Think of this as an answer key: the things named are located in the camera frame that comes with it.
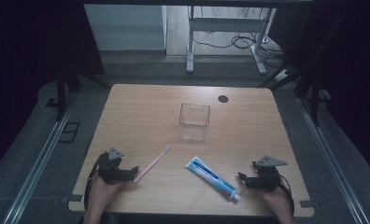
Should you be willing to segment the white power strip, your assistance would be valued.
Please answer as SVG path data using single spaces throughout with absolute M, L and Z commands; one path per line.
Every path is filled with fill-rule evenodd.
M 287 77 L 291 72 L 287 69 L 283 69 L 276 77 L 275 77 L 275 81 L 276 82 L 279 82 L 280 80 L 284 79 L 285 77 Z

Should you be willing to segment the metal floor rail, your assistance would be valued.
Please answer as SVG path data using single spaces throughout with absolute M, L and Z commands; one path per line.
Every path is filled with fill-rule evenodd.
M 304 101 L 300 98 L 297 98 L 296 101 L 302 110 L 303 117 L 306 120 L 306 123 L 317 142 L 320 153 L 334 178 L 334 181 L 349 209 L 351 216 L 354 219 L 355 224 L 364 224 L 364 214 L 362 208 L 359 205 L 358 198 L 355 195 L 354 190 L 349 184 L 348 180 L 344 176 L 344 173 L 339 166 L 339 163 L 337 162 L 333 151 L 328 145 L 325 136 L 323 135 L 321 129 L 309 116 L 308 108 Z
M 71 113 L 73 112 L 74 104 L 78 98 L 76 93 L 70 93 L 67 102 L 65 105 L 64 114 L 55 122 L 50 135 L 42 147 L 31 171 L 28 173 L 24 179 L 16 197 L 14 198 L 13 203 L 7 210 L 5 218 L 1 224 L 19 224 L 22 214 L 25 211 L 26 206 L 31 200 L 31 197 L 36 189 L 36 185 L 42 176 L 50 156 L 55 149 L 60 135 L 64 129 L 65 124 L 67 123 Z

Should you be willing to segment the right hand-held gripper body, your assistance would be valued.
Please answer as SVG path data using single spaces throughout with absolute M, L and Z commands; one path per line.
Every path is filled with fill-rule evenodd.
M 252 165 L 258 176 L 252 180 L 252 186 L 255 189 L 273 190 L 281 183 L 277 167 L 286 164 L 287 162 L 270 156 L 263 156 L 258 161 L 254 161 Z

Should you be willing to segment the dark curtain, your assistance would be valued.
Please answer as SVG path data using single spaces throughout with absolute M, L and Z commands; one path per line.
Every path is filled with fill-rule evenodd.
M 325 8 L 279 8 L 268 36 L 298 66 L 307 63 L 336 13 Z M 370 0 L 356 0 L 312 70 L 328 91 L 336 123 L 370 165 Z
M 83 0 L 0 0 L 0 160 L 42 86 L 104 73 Z

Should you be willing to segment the grey cabinet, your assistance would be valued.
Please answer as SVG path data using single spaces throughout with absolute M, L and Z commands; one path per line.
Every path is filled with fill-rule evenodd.
M 99 50 L 166 49 L 166 6 L 83 6 Z

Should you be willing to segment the clear plastic container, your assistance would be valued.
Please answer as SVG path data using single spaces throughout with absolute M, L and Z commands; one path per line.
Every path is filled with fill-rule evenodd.
M 209 105 L 182 104 L 178 121 L 181 128 L 181 138 L 203 141 L 209 125 L 209 118 Z

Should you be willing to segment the white metal desk frame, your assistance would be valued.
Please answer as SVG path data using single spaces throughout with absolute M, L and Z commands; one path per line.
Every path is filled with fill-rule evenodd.
M 186 70 L 188 73 L 194 71 L 194 49 L 193 44 L 195 32 L 218 32 L 218 33 L 249 33 L 256 35 L 255 43 L 249 47 L 253 60 L 257 65 L 259 73 L 267 73 L 260 55 L 263 39 L 272 15 L 272 8 L 268 8 L 262 18 L 220 18 L 220 17 L 195 17 L 195 6 L 188 8 L 189 39 L 187 47 Z

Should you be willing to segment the white and blue toothpaste tube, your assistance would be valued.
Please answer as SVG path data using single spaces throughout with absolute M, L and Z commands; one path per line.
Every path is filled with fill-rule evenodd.
M 237 189 L 228 183 L 224 178 L 213 171 L 206 165 L 198 156 L 194 156 L 186 165 L 186 168 L 196 175 L 202 177 L 211 186 L 217 189 L 222 195 L 225 195 L 231 200 L 238 202 L 241 196 L 237 193 Z

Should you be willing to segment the pink toothbrush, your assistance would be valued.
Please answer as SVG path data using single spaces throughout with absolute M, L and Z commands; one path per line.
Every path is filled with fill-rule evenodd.
M 133 183 L 137 183 L 167 152 L 171 150 L 171 146 L 167 145 L 164 151 L 155 158 L 133 181 Z

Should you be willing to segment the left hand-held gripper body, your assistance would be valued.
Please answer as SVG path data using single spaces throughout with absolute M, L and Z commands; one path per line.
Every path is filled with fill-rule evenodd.
M 97 159 L 97 172 L 107 184 L 124 181 L 130 170 L 123 170 L 120 164 L 124 154 L 111 147 L 108 152 L 102 153 Z

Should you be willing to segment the person's left hand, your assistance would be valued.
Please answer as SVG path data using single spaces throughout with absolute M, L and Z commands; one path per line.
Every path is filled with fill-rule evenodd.
M 100 175 L 95 175 L 92 178 L 89 191 L 88 209 L 90 211 L 104 211 L 123 187 L 124 183 L 122 182 L 107 184 Z

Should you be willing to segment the black metal stand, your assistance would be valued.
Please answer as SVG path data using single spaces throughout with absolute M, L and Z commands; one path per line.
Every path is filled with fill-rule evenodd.
M 92 60 L 90 63 L 85 64 L 77 63 L 74 60 L 62 63 L 56 76 L 57 102 L 54 104 L 58 109 L 56 120 L 62 119 L 67 109 L 65 88 L 73 92 L 80 91 L 82 85 L 78 76 L 82 75 L 104 89 L 109 90 L 111 84 L 98 77 L 98 75 L 103 75 L 104 73 L 105 69 L 101 60 Z
M 282 48 L 284 61 L 270 78 L 261 84 L 271 91 L 298 79 L 293 92 L 297 97 L 310 93 L 309 115 L 318 121 L 320 71 L 318 66 L 333 37 L 331 13 L 326 9 L 278 8 L 268 36 Z M 275 77 L 283 70 L 291 73 L 280 80 Z

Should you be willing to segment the person's right hand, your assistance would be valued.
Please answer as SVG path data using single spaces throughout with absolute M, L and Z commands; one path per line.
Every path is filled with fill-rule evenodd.
M 280 187 L 276 187 L 269 192 L 261 191 L 260 194 L 272 213 L 291 212 L 287 195 Z

